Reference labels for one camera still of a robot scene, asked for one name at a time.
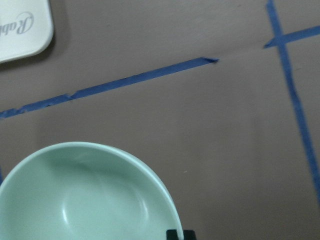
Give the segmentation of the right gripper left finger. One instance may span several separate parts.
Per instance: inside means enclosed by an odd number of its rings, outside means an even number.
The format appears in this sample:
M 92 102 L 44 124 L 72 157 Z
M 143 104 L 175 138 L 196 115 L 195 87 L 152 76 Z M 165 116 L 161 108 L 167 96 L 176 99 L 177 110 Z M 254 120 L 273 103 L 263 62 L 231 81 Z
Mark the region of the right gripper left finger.
M 177 230 L 176 229 L 168 229 L 166 231 L 166 239 L 167 240 L 177 240 Z

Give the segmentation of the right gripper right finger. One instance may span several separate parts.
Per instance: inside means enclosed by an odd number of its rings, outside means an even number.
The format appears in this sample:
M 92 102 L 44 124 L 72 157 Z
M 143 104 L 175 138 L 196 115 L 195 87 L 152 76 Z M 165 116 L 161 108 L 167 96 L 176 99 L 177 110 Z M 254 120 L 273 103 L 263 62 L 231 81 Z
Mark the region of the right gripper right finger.
M 183 231 L 184 240 L 196 240 L 196 233 L 194 230 L 185 229 Z

